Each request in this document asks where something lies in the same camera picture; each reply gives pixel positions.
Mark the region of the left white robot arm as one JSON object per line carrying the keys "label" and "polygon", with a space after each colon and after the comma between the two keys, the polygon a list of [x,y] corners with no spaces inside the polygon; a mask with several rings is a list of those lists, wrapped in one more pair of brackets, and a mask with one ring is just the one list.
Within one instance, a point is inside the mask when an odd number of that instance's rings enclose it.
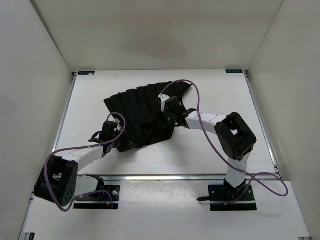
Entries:
{"label": "left white robot arm", "polygon": [[69,147],[52,152],[34,186],[36,197],[55,203],[63,212],[75,200],[78,172],[102,159],[116,148],[125,133],[127,123],[105,121],[102,130],[89,139],[90,145]]}

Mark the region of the black pleated skirt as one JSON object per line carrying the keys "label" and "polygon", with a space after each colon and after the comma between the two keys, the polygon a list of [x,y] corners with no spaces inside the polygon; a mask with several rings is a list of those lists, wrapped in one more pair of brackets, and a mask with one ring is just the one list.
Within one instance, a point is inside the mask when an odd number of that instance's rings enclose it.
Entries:
{"label": "black pleated skirt", "polygon": [[168,120],[161,112],[159,94],[177,97],[179,102],[191,87],[186,82],[178,82],[166,88],[169,82],[139,86],[120,92],[104,100],[110,113],[121,114],[125,121],[125,132],[116,141],[120,153],[170,140],[175,127],[181,124]]}

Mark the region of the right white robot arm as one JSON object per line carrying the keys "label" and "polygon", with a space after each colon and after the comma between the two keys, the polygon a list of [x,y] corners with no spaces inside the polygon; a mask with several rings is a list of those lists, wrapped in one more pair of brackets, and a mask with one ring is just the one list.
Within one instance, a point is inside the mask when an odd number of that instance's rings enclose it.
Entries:
{"label": "right white robot arm", "polygon": [[223,152],[228,157],[228,169],[224,179],[224,195],[229,200],[236,200],[242,195],[246,180],[248,159],[257,138],[237,113],[214,115],[200,113],[197,109],[186,109],[176,96],[165,94],[158,96],[161,112],[168,124],[191,130],[202,130],[215,134]]}

